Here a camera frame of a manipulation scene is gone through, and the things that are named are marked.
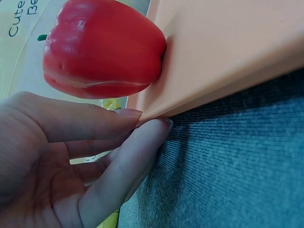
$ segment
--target orange folder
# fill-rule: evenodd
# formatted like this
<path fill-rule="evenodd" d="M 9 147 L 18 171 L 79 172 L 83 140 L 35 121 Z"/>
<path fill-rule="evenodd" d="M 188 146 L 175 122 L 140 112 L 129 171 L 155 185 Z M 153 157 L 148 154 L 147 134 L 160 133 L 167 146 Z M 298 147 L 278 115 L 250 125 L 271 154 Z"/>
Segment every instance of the orange folder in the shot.
<path fill-rule="evenodd" d="M 302 0 L 151 0 L 165 34 L 160 79 L 128 97 L 142 120 L 170 117 L 304 65 Z"/>

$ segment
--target knuckle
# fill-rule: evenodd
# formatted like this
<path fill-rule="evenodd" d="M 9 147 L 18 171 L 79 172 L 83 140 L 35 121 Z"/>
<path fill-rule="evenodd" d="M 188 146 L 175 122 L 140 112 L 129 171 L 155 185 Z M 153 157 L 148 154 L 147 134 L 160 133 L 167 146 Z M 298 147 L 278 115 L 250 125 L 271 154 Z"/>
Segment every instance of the knuckle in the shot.
<path fill-rule="evenodd" d="M 11 98 L 9 98 L 9 100 L 15 104 L 24 104 L 28 102 L 33 102 L 36 97 L 37 95 L 30 92 L 17 92 Z"/>

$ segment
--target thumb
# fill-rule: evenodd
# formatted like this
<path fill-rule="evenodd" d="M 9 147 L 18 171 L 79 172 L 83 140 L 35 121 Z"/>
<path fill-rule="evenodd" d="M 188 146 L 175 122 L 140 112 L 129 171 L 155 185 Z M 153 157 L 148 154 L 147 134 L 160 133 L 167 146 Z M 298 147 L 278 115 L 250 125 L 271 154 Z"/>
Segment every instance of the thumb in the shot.
<path fill-rule="evenodd" d="M 170 120 L 149 121 L 123 143 L 115 160 L 79 201 L 84 227 L 97 227 L 120 208 L 134 184 L 155 161 L 171 126 Z"/>

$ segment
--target fingernail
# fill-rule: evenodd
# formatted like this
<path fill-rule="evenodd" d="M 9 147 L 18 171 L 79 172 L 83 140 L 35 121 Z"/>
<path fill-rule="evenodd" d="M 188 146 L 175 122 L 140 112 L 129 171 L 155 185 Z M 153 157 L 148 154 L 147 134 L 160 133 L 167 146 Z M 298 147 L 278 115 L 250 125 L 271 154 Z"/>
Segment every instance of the fingernail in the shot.
<path fill-rule="evenodd" d="M 142 111 L 138 111 L 135 109 L 129 109 L 129 108 L 119 109 L 119 110 L 116 110 L 115 112 L 117 112 L 119 115 L 132 115 L 132 116 L 142 116 L 142 114 L 143 114 Z"/>
<path fill-rule="evenodd" d="M 173 127 L 173 120 L 172 119 L 164 119 L 164 122 L 168 124 L 168 131 L 172 130 Z"/>

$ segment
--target finger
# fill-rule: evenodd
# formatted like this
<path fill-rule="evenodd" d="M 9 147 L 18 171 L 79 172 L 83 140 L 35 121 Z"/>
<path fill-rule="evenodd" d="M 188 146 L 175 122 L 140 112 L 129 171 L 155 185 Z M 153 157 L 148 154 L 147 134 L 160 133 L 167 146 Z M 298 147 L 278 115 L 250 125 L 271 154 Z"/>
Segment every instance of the finger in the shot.
<path fill-rule="evenodd" d="M 142 175 L 138 178 L 138 180 L 135 182 L 135 184 L 132 186 L 132 188 L 130 189 L 127 197 L 125 198 L 124 202 L 129 201 L 129 199 L 134 195 L 134 193 L 136 192 L 136 190 L 138 189 L 138 187 L 140 186 L 140 184 L 143 182 L 143 180 L 147 177 L 147 175 L 151 172 L 154 162 L 151 163 L 151 165 L 146 169 L 146 171 L 144 171 L 142 173 Z"/>
<path fill-rule="evenodd" d="M 79 201 L 84 227 L 97 227 L 123 204 L 136 181 L 154 162 L 170 126 L 169 121 L 149 121 L 122 144 L 114 161 Z"/>
<path fill-rule="evenodd" d="M 111 139 L 130 132 L 142 112 L 121 109 L 108 111 L 97 105 L 49 99 L 19 93 L 6 101 L 36 123 L 49 143 Z"/>
<path fill-rule="evenodd" d="M 70 159 L 91 157 L 120 147 L 131 133 L 108 140 L 65 142 Z"/>
<path fill-rule="evenodd" d="M 109 154 L 97 159 L 94 162 L 72 165 L 74 172 L 86 185 L 95 182 L 113 161 L 114 154 L 116 154 L 115 151 L 110 152 Z"/>
<path fill-rule="evenodd" d="M 72 165 L 72 168 L 84 184 L 96 181 L 103 174 L 103 170 L 99 168 L 96 162 L 76 164 Z"/>

